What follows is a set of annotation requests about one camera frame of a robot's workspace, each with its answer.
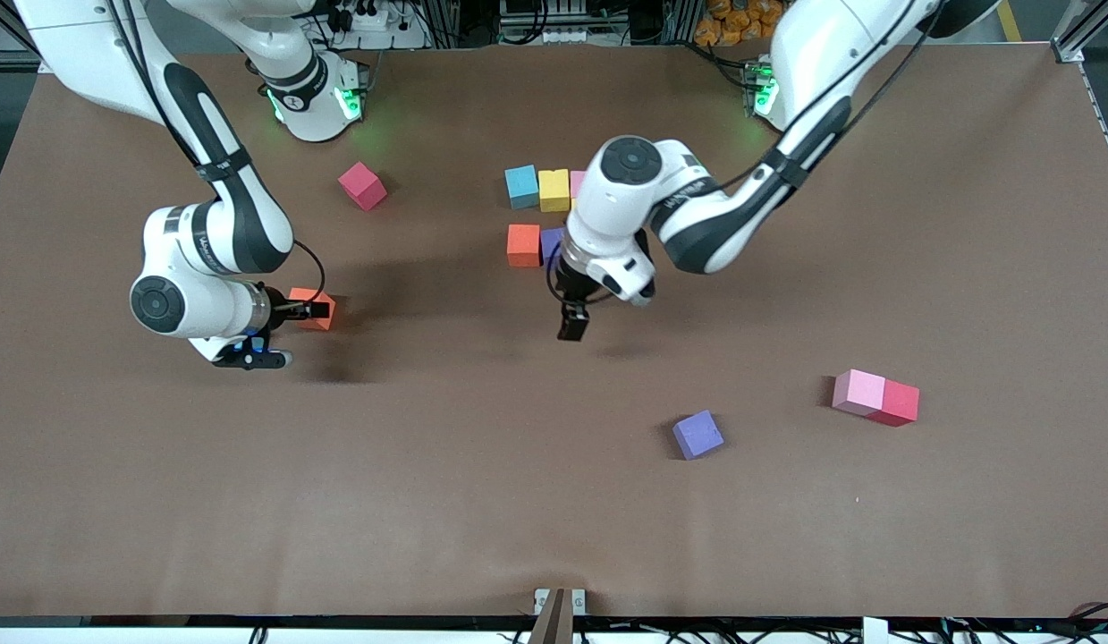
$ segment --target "cube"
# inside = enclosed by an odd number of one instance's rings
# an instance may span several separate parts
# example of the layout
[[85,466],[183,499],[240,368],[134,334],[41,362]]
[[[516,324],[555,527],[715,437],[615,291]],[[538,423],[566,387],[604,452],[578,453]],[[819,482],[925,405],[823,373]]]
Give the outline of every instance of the cube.
[[570,171],[543,170],[538,172],[537,193],[542,212],[568,212]]
[[340,186],[365,211],[376,207],[378,202],[387,195],[387,188],[382,187],[382,181],[379,181],[378,175],[361,163],[352,164],[350,170],[342,173]]
[[505,259],[514,268],[541,266],[541,225],[511,224],[505,235]]
[[832,408],[856,416],[868,416],[883,408],[886,378],[852,369],[837,376]]
[[883,388],[883,406],[868,416],[869,420],[901,428],[919,419],[919,388],[894,380],[886,380]]
[[[291,289],[287,294],[287,298],[291,300],[304,300],[316,294],[316,289]],[[328,317],[309,317],[308,319],[300,319],[296,323],[297,327],[300,329],[309,329],[312,331],[329,331],[331,330],[331,319],[336,318],[336,300],[332,300],[328,294],[319,294],[319,297],[315,298],[314,301],[321,301],[327,304]]]
[[537,171],[532,164],[505,171],[505,192],[510,207],[521,209],[537,205]]
[[[551,259],[554,259],[554,248],[562,243],[562,235],[565,233],[565,228],[546,228],[542,231],[542,264],[550,264]],[[558,248],[558,253],[562,253],[562,248]]]
[[582,180],[586,177],[586,171],[583,170],[571,170],[570,171],[570,196],[573,200],[577,200],[577,191],[582,188]]
[[691,461],[725,444],[725,437],[721,437],[721,431],[716,428],[716,421],[712,420],[712,413],[708,409],[674,425],[673,437],[677,439],[680,453],[686,461]]

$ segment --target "metal frame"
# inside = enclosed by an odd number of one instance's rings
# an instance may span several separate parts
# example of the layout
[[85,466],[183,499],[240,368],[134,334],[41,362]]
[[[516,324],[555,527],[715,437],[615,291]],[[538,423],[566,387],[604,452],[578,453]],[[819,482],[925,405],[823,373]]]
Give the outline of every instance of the metal frame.
[[30,30],[18,16],[11,0],[0,0],[0,25],[22,50],[20,52],[0,52],[0,72],[35,73],[41,65],[38,48],[30,38]]
[[1071,0],[1050,38],[1058,62],[1081,62],[1083,48],[1108,25],[1108,0]]

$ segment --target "black cable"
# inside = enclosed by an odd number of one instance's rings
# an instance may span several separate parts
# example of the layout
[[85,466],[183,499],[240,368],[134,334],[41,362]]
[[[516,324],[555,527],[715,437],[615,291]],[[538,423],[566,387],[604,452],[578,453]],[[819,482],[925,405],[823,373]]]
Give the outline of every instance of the black cable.
[[[892,28],[888,29],[886,33],[892,33],[892,32],[896,31],[896,29],[900,29],[900,25],[904,21],[904,18],[907,17],[907,13],[910,13],[912,11],[912,9],[914,8],[915,2],[916,2],[916,0],[910,0],[909,1],[907,7],[904,9],[904,11],[900,12],[900,17],[896,18],[896,21],[894,21],[894,23],[892,23]],[[936,12],[942,12],[943,11],[943,6],[946,4],[946,2],[947,2],[947,0],[938,0],[938,8],[936,9]],[[931,32],[931,28],[933,28],[934,22],[935,21],[931,21],[931,24],[929,24],[929,29],[925,30],[925,33],[930,33]],[[786,131],[786,132],[791,131],[791,129],[794,127],[796,124],[800,122],[800,119],[804,117],[804,114],[810,113],[810,111],[812,111],[812,109],[814,109],[815,105],[819,104],[820,101],[823,101],[823,99],[827,98],[828,94],[832,93],[832,90],[835,90],[837,86],[839,86],[841,84],[841,82],[847,81],[847,78],[851,76],[851,74],[853,72],[855,72],[856,69],[860,69],[860,65],[863,65],[864,62],[868,62],[869,58],[872,58],[872,54],[875,53],[876,50],[879,50],[880,48],[883,48],[884,44],[885,44],[885,41],[886,41],[885,38],[884,38],[884,40],[878,41],[876,44],[873,45],[873,48],[869,49],[868,52],[865,52],[863,54],[863,57],[860,58],[860,60],[855,61],[855,64],[851,65],[851,68],[848,68],[848,71],[845,71],[842,74],[840,74],[840,76],[837,78],[835,81],[832,81],[832,84],[828,85],[828,89],[824,89],[823,91],[820,91],[820,94],[818,96],[815,96],[815,99],[812,99],[812,102],[809,103],[808,106],[806,106],[803,110],[801,110],[800,113],[796,115],[796,119],[792,119],[791,123],[788,123],[788,126],[783,127],[783,131]],[[911,57],[904,58],[904,61],[900,62],[900,68],[896,69],[896,72],[900,72],[901,68],[904,68],[910,62],[910,60],[911,60]],[[876,91],[876,95],[881,95],[882,91],[885,91],[886,86],[889,86],[890,82],[892,82],[892,79],[894,79],[896,76],[897,76],[897,74],[893,73],[892,78],[889,78],[888,81],[885,81],[884,84],[880,86],[880,90]],[[860,114],[858,114],[858,115],[860,115],[861,117],[863,117],[864,113],[868,113],[868,105],[865,105],[864,109],[861,110]],[[851,130],[851,126],[847,126],[847,127],[844,127],[844,130],[840,131],[840,134],[837,134],[835,137],[832,139],[832,143],[828,144],[828,150],[830,151],[833,146],[835,146],[837,142],[843,136],[843,134],[845,134],[850,130]],[[699,196],[704,196],[704,195],[709,195],[709,194],[712,194],[714,192],[718,192],[718,191],[725,191],[725,188],[732,186],[732,184],[738,183],[738,181],[740,181],[741,178],[746,178],[746,176],[749,176],[753,171],[755,171],[755,167],[751,167],[751,168],[749,168],[749,170],[747,170],[745,172],[741,172],[740,174],[733,176],[732,178],[726,181],[725,183],[721,183],[720,186],[706,187],[705,191],[697,192],[697,194],[694,194],[694,195],[689,195],[689,198],[699,197]]]
[[316,293],[314,293],[311,297],[308,297],[304,301],[300,301],[300,303],[289,303],[289,304],[285,304],[285,305],[281,305],[281,306],[276,306],[276,310],[286,310],[288,308],[299,308],[300,306],[311,306],[311,303],[316,301],[316,298],[319,297],[320,294],[324,293],[324,286],[327,285],[327,270],[324,269],[324,262],[319,262],[319,256],[317,256],[316,253],[312,253],[312,249],[308,248],[308,245],[304,244],[304,242],[300,242],[298,239],[294,239],[293,242],[295,243],[295,245],[297,245],[300,248],[302,248],[309,256],[311,256],[311,259],[314,262],[316,262],[316,266],[317,266],[317,268],[319,268],[319,288],[316,289]]
[[407,0],[403,0],[403,3],[402,3],[403,11],[406,11],[408,3],[410,3],[411,11],[414,11],[414,14],[417,17],[419,17],[420,21],[422,21],[422,25],[425,25],[425,28],[430,30],[430,32],[434,35],[434,38],[439,38],[439,33],[442,33],[443,34],[443,37],[442,37],[442,41],[443,42],[448,42],[447,41],[447,37],[450,37],[450,38],[452,38],[455,41],[455,44],[456,44],[456,41],[459,40],[459,35],[456,35],[455,33],[448,32],[444,29],[442,31],[435,30],[434,25],[430,24],[430,21],[427,20],[427,17],[423,17],[422,12],[419,11],[419,4],[414,4],[413,2],[407,2]]
[[160,99],[156,96],[156,89],[152,84],[152,76],[148,73],[148,62],[144,57],[144,44],[141,44],[141,32],[136,29],[136,16],[132,11],[132,3],[129,0],[124,0],[124,11],[129,20],[132,21],[132,40],[135,40],[136,48],[133,49],[132,41],[129,40],[129,33],[124,30],[124,23],[121,21],[120,11],[116,9],[117,0],[109,0],[109,12],[112,13],[113,24],[116,25],[116,30],[121,34],[121,42],[124,45],[124,52],[127,53],[129,60],[132,61],[132,68],[136,69],[136,74],[141,78],[141,85],[144,85],[145,91],[147,91],[148,99],[152,100],[153,106],[156,109],[156,113],[160,114],[160,119],[165,123],[165,127],[168,129],[171,136],[176,141],[181,151],[184,152],[185,157],[189,160],[193,164],[199,164],[199,160],[193,152],[193,149],[184,141],[184,137],[178,134],[176,127],[173,127],[168,119],[168,114],[165,113],[164,105],[160,104]]
[[832,146],[834,146],[841,139],[843,139],[844,134],[847,134],[852,127],[855,127],[856,123],[863,121],[865,114],[868,114],[868,112],[873,106],[875,106],[875,103],[880,102],[880,99],[883,98],[883,94],[886,93],[888,89],[890,89],[890,86],[892,86],[894,82],[896,82],[896,79],[900,78],[900,74],[902,74],[904,70],[907,69],[907,65],[911,64],[911,61],[915,57],[915,53],[919,53],[919,49],[922,48],[923,42],[925,42],[926,38],[929,38],[929,35],[931,34],[931,29],[934,29],[934,24],[937,23],[938,17],[943,14],[943,8],[946,6],[947,6],[947,0],[938,0],[938,7],[934,9],[934,13],[933,17],[931,17],[930,24],[927,24],[926,29],[923,30],[923,33],[921,34],[921,37],[919,37],[917,41],[915,41],[915,44],[912,45],[912,49],[904,57],[904,60],[902,60],[900,64],[896,65],[896,70],[894,70],[892,72],[892,75],[889,76],[886,81],[883,82],[883,85],[881,85],[880,89],[875,91],[875,94],[872,94],[872,98],[868,99],[868,103],[864,103],[864,106],[860,108],[860,111],[858,111],[855,117],[852,119],[848,123],[848,125],[843,127],[842,131],[840,131],[840,134],[837,134],[835,140],[832,140]]
[[562,248],[562,242],[554,244],[554,251],[550,253],[550,260],[545,263],[545,288],[550,289],[550,294],[552,294],[555,298],[557,298],[557,300],[562,304],[582,305],[582,306],[589,306],[603,303],[609,299],[611,297],[614,297],[613,290],[606,290],[605,294],[603,294],[599,297],[595,297],[593,299],[585,299],[582,301],[568,300],[562,297],[562,294],[557,293],[557,288],[554,287],[554,260],[558,259],[557,251],[561,248]]
[[1094,615],[1095,613],[1100,613],[1101,611],[1106,610],[1108,610],[1108,602],[1102,602],[1101,604],[1094,604],[1094,606],[1090,606],[1089,609],[1086,609],[1080,613],[1074,613],[1074,615],[1069,615],[1067,620],[1077,621],[1081,619],[1088,619],[1088,616]]
[[538,25],[538,9],[534,8],[534,24],[530,28],[530,33],[522,37],[521,40],[510,40],[504,35],[500,34],[500,39],[505,44],[530,44],[534,40],[541,37],[542,32],[545,31],[545,23],[550,19],[550,4],[548,0],[541,0],[541,25]]
[[904,635],[904,633],[896,633],[896,632],[892,631],[892,635],[896,636],[897,638],[901,638],[901,640],[906,640],[909,642],[915,642],[916,644],[929,644],[929,641],[924,640],[923,636],[920,633],[915,633],[914,637],[909,637],[907,635]]
[[721,73],[721,76],[724,76],[726,79],[726,81],[730,82],[730,84],[740,86],[741,90],[750,90],[751,89],[751,85],[747,84],[747,82],[737,81],[736,78],[732,78],[732,74],[730,74],[728,72],[728,70],[725,69],[725,65],[721,65],[721,63],[716,60],[715,54],[712,54],[712,45],[711,44],[709,44],[708,52],[714,58],[712,65],[716,67],[716,70]]
[[983,631],[987,631],[987,632],[994,633],[995,636],[998,637],[998,640],[1003,640],[1007,644],[1018,644],[1017,642],[1015,642],[1014,640],[1012,640],[1010,637],[1008,637],[1007,633],[1004,633],[1003,631],[1001,631],[1001,628],[997,628],[997,627],[987,627],[987,624],[983,623],[983,620],[979,620],[979,619],[974,619],[974,620],[976,621],[976,623],[979,624],[979,627],[983,627]]

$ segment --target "cyan cube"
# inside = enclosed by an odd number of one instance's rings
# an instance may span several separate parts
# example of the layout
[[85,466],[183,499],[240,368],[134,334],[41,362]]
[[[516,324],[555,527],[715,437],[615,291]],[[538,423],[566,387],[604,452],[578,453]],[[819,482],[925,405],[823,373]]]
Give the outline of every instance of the cyan cube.
[[677,439],[680,453],[684,453],[686,461],[691,461],[725,444],[725,437],[721,437],[721,431],[716,428],[716,421],[712,420],[708,409],[674,425],[673,436]]
[[510,207],[521,209],[537,205],[537,170],[529,164],[505,171],[505,192],[510,195]]
[[[565,228],[546,228],[542,231],[542,265],[550,264],[551,259],[554,259],[554,248],[558,247],[562,243],[562,235],[565,233]],[[562,248],[558,248],[558,253],[562,253]]]

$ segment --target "purple cube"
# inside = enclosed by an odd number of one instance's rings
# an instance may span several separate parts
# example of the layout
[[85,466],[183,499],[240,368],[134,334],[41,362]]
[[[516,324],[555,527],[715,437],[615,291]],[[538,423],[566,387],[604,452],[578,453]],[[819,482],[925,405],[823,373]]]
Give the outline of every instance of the purple cube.
[[691,461],[694,458],[725,444],[725,437],[721,437],[721,431],[716,428],[712,415],[709,413],[708,409],[680,420],[673,428],[673,436],[676,437],[677,444],[680,446],[680,452],[684,453],[686,461]]
[[562,233],[565,228],[547,228],[542,231],[542,264],[550,264],[553,259],[554,248],[562,242]]

